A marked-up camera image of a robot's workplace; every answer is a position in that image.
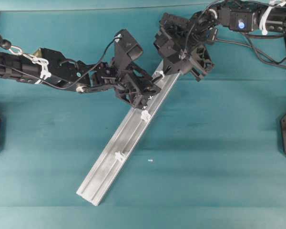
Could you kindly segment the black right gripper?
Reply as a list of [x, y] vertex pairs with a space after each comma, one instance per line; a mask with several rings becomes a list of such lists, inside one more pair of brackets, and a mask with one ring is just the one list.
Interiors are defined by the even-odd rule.
[[209, 72], [211, 72], [215, 64], [212, 62], [204, 44], [196, 44], [183, 53], [181, 41], [176, 38], [173, 39], [181, 47], [180, 58], [182, 60], [187, 59], [188, 62], [191, 63], [192, 67], [189, 73], [191, 73], [197, 81], [202, 80]]

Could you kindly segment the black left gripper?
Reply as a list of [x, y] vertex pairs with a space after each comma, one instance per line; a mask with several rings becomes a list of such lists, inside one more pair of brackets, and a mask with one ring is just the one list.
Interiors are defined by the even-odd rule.
[[119, 69], [114, 65], [102, 62], [92, 74], [92, 91], [113, 89], [120, 100], [133, 108], [145, 109], [149, 96], [155, 96], [161, 88], [152, 76], [136, 63], [131, 62], [126, 68]]

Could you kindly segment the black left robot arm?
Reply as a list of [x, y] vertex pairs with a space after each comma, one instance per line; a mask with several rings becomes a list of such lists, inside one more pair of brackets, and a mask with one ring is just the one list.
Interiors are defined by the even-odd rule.
[[134, 62], [143, 50], [126, 29], [118, 31], [111, 43], [114, 57], [110, 63], [99, 60], [85, 64], [46, 48], [34, 54], [24, 53], [0, 36], [0, 47], [6, 50], [0, 52], [0, 78], [80, 94], [113, 89], [116, 97], [131, 107], [145, 109], [148, 99], [161, 91], [156, 85], [159, 78], [153, 78]]

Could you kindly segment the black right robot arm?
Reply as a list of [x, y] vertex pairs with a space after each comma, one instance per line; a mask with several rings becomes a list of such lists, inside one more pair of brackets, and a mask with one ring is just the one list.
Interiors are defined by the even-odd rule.
[[199, 81], [214, 67], [206, 45], [215, 42], [218, 25], [246, 35], [286, 34], [286, 0], [215, 0], [189, 19], [164, 13], [159, 25], [153, 44], [163, 59], [161, 73], [191, 73]]

